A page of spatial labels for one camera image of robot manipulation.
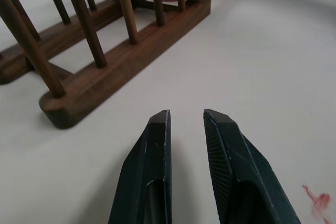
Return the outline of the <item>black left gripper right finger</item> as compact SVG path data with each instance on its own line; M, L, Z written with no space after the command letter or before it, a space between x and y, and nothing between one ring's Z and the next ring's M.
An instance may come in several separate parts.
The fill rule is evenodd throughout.
M300 223L266 158L228 115L203 113L220 223Z

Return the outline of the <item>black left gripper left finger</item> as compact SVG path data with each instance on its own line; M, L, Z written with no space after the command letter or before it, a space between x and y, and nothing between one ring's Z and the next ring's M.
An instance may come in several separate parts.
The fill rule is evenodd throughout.
M123 162L109 223L172 223L171 114L150 117Z

